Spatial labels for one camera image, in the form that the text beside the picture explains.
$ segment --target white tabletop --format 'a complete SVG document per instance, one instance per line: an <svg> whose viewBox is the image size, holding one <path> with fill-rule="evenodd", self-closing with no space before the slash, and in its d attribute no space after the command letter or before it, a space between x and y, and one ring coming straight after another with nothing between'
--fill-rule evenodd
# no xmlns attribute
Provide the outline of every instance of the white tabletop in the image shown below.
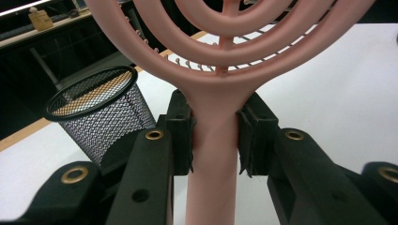
<svg viewBox="0 0 398 225"><path fill-rule="evenodd" d="M357 173L369 161L398 164L397 34L396 23L357 24L257 93L281 128L308 132L335 163ZM166 113L175 88L145 72L138 85L155 118ZM57 124L0 152L0 220L23 214L46 179L75 160L88 158ZM175 224L184 224L186 177L176 179L175 198ZM279 224L266 177L238 178L236 224Z"/></svg>

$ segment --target pink hair brush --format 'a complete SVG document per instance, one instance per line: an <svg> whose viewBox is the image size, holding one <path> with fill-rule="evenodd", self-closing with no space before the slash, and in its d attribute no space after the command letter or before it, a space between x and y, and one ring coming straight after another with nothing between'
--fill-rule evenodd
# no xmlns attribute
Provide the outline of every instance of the pink hair brush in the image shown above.
<svg viewBox="0 0 398 225"><path fill-rule="evenodd" d="M374 0L298 0L271 29L246 42L242 37L272 23L293 0L260 0L240 11L240 0L224 0L222 12L203 0L176 0L196 27L218 36L209 45L185 35L159 0L133 0L153 35L172 52L199 65L182 67L153 51L115 1L86 0L95 20L132 62L175 85L197 120L189 174L186 224L234 224L238 111L269 80L298 67L345 33ZM200 69L210 66L210 71Z"/></svg>

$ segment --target black mesh pencil cup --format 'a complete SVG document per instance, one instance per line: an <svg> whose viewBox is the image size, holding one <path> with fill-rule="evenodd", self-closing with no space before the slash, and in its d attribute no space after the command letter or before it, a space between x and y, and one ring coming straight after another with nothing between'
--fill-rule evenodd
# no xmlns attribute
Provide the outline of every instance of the black mesh pencil cup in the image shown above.
<svg viewBox="0 0 398 225"><path fill-rule="evenodd" d="M47 103L44 117L58 122L92 161L103 166L103 157L115 141L155 126L136 80L132 67L96 72L59 91Z"/></svg>

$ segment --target screw hole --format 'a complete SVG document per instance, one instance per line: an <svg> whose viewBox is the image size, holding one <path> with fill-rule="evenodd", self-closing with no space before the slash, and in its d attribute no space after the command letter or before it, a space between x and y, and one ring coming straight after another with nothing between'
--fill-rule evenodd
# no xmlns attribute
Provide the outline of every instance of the screw hole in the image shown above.
<svg viewBox="0 0 398 225"><path fill-rule="evenodd" d="M145 137L147 139L149 139L149 140L158 140L158 139L161 139L163 137L163 131L161 131L161 130L150 130L149 132L147 132Z"/></svg>
<svg viewBox="0 0 398 225"><path fill-rule="evenodd" d="M398 170L392 167L380 167L378 173L385 179L398 184Z"/></svg>
<svg viewBox="0 0 398 225"><path fill-rule="evenodd" d="M149 199L149 190L147 189L138 189L132 193L132 200L136 203L143 203Z"/></svg>
<svg viewBox="0 0 398 225"><path fill-rule="evenodd" d="M295 130L287 130L284 135L286 135L286 137L291 140L301 141L304 139L304 135L301 132Z"/></svg>
<svg viewBox="0 0 398 225"><path fill-rule="evenodd" d="M78 183L88 176L88 169L84 166L76 166L66 171L62 177L61 182L70 185Z"/></svg>

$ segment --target brass screw insert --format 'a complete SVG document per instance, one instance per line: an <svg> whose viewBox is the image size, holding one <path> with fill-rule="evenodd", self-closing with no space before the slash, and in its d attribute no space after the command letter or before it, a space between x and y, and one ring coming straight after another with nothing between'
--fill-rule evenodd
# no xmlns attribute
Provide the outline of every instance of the brass screw insert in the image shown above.
<svg viewBox="0 0 398 225"><path fill-rule="evenodd" d="M385 179L388 179L396 184L398 184L398 170L392 167L380 167L378 168L378 173Z"/></svg>
<svg viewBox="0 0 398 225"><path fill-rule="evenodd" d="M77 176L70 176L72 173L79 173ZM78 183L80 181L82 181L83 179L85 179L88 176L88 169L84 166L75 166L71 169L69 169L68 171L66 171L62 177L61 177L61 181L62 183L66 184L66 185L70 185L70 184L75 184Z"/></svg>
<svg viewBox="0 0 398 225"><path fill-rule="evenodd" d="M304 134L295 130L287 130L284 135L291 140L301 141L304 139Z"/></svg>
<svg viewBox="0 0 398 225"><path fill-rule="evenodd" d="M145 137L149 140L155 141L163 137L163 131L154 129L147 132Z"/></svg>

